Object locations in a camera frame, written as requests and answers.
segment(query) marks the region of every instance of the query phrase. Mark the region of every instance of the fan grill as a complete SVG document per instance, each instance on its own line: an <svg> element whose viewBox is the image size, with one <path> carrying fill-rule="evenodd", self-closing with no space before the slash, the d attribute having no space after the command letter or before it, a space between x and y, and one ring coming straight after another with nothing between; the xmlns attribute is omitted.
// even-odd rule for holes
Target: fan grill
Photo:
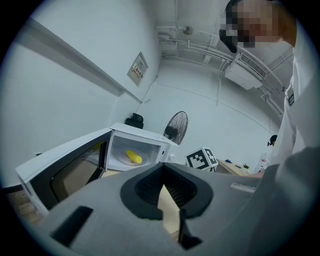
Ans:
<svg viewBox="0 0 320 256"><path fill-rule="evenodd" d="M188 116L186 112L176 113L167 124L163 136L180 145L188 128Z"/></svg>

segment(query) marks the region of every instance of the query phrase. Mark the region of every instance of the microwave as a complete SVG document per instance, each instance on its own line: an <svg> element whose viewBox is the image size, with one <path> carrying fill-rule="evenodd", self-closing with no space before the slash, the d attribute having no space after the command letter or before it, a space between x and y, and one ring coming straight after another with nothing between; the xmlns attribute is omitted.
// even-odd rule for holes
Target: microwave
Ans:
<svg viewBox="0 0 320 256"><path fill-rule="evenodd" d="M107 169L130 171L174 162L178 148L160 134L115 123L44 152L16 171L26 194L45 216L59 202L101 178ZM133 162L128 150L140 156L141 162Z"/></svg>

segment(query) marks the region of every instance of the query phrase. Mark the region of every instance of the white wall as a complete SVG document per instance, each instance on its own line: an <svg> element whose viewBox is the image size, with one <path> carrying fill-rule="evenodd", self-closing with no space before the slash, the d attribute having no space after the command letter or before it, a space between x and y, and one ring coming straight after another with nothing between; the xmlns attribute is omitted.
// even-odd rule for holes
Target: white wall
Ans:
<svg viewBox="0 0 320 256"><path fill-rule="evenodd" d="M177 156L181 164L185 154L207 146L219 159L254 169L259 156L270 151L267 142L279 131L280 122L259 91L246 91L226 78L216 106L218 85L217 74L209 68L163 60L145 97L151 101L137 111L144 118L143 129L162 134L170 118L185 111L189 123Z"/></svg>
<svg viewBox="0 0 320 256"><path fill-rule="evenodd" d="M32 18L142 100L158 74L161 49L149 0L47 0ZM139 87L127 73L142 52Z"/></svg>
<svg viewBox="0 0 320 256"><path fill-rule="evenodd" d="M35 153L131 117L161 58L147 0L47 0L31 17L1 67L3 187ZM140 52L138 87L127 72Z"/></svg>

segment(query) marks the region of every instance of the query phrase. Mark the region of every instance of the wooden table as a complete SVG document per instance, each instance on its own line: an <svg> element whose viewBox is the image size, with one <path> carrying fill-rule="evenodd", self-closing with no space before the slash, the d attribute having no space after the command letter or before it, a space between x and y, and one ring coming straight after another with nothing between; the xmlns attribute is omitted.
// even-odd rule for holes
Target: wooden table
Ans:
<svg viewBox="0 0 320 256"><path fill-rule="evenodd" d="M226 162L225 160L220 160L220 159L217 159L217 161L219 165L221 165L224 169L226 169L229 173L233 175L239 175L239 176L250 175L249 173L247 173L246 169L242 167L242 165L240 164L229 163L229 162Z"/></svg>

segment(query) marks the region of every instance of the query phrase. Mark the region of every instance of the air conditioner unit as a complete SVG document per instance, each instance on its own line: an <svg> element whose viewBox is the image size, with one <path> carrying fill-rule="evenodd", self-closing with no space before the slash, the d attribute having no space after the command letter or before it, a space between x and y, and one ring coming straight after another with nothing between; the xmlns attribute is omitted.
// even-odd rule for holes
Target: air conditioner unit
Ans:
<svg viewBox="0 0 320 256"><path fill-rule="evenodd" d="M225 69L224 76L246 90L259 88L267 73L252 59L238 53L233 62Z"/></svg>

